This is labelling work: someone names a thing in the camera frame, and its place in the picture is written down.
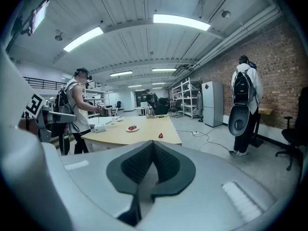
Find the ceiling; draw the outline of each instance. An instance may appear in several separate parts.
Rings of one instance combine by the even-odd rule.
[[[42,0],[25,0],[24,18]],[[50,0],[46,17],[28,37],[20,35],[9,54],[18,60],[72,74],[91,71],[93,80],[113,88],[166,82],[168,87],[188,73],[184,70],[228,35],[267,7],[267,0]],[[230,18],[222,18],[224,10]],[[189,17],[209,23],[207,32],[180,25],[153,24],[154,13]],[[99,35],[70,52],[63,48],[85,32],[100,26]],[[63,40],[56,41],[57,30]],[[176,67],[175,72],[152,68]],[[111,73],[132,70],[127,77]]]

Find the red brick wall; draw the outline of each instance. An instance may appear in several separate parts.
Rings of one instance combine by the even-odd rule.
[[[275,26],[254,33],[251,40],[239,43],[206,63],[190,76],[201,78],[202,83],[223,83],[224,114],[229,115],[233,106],[231,78],[241,55],[246,55],[257,65],[264,89],[261,107],[273,108],[272,115],[261,115],[261,123],[286,128],[284,116],[292,116],[294,125],[301,89],[308,86],[308,58],[300,38],[287,19]]]

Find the man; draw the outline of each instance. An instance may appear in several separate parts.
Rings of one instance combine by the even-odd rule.
[[[66,88],[68,89],[65,88],[68,102],[76,116],[76,121],[69,124],[69,130],[73,133],[75,140],[77,141],[74,154],[88,152],[86,143],[81,138],[82,135],[91,132],[87,119],[87,111],[101,112],[96,106],[83,102],[81,84],[87,82],[88,75],[89,72],[86,68],[77,69],[74,73],[74,77],[66,85]]]
[[[152,106],[153,109],[155,109],[155,103],[153,94],[151,93],[150,89],[146,90],[146,101],[148,102],[148,105]]]
[[[240,57],[239,65],[237,66],[237,70],[239,72],[244,72],[245,70],[248,69],[247,75],[251,79],[254,89],[256,90],[256,98],[254,98],[248,104],[250,113],[249,113],[249,120],[248,120],[246,130],[242,135],[235,137],[233,152],[237,156],[243,156],[247,154],[247,147],[254,133],[255,125],[257,122],[258,104],[259,104],[259,101],[263,97],[263,87],[262,87],[260,77],[257,74],[256,69],[253,67],[250,67],[249,64],[250,63],[249,63],[248,57],[243,55]],[[236,72],[234,72],[232,76],[232,82],[231,82],[232,89],[234,88],[235,77],[236,77]]]

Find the white refrigerator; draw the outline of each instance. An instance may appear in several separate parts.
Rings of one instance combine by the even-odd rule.
[[[223,89],[222,83],[207,82],[202,84],[203,121],[211,127],[223,123]]]

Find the floor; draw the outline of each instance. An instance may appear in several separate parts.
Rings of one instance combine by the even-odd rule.
[[[131,112],[120,111],[119,116],[138,116],[140,110]],[[292,165],[290,171],[286,170],[289,165],[289,156],[279,155],[275,157],[275,153],[280,151],[279,146],[264,142],[258,148],[249,145],[248,154],[242,157],[229,154],[228,150],[233,150],[234,137],[229,133],[226,126],[222,125],[215,129],[198,122],[198,118],[191,119],[188,116],[171,117],[175,129],[178,131],[179,137],[182,141],[182,146],[199,150],[204,153],[210,153],[224,158],[232,165],[238,167],[262,184],[272,195],[279,199],[286,193],[290,192],[296,186],[300,167],[296,161]],[[190,131],[199,131],[202,133],[209,133],[207,136],[194,137]],[[70,153],[74,153],[74,146],[76,141],[70,143]],[[106,150],[106,148],[93,145],[94,150]],[[156,168],[152,165],[140,184],[140,201],[141,214],[144,216],[152,206],[150,199],[150,190],[155,186],[158,180]]]

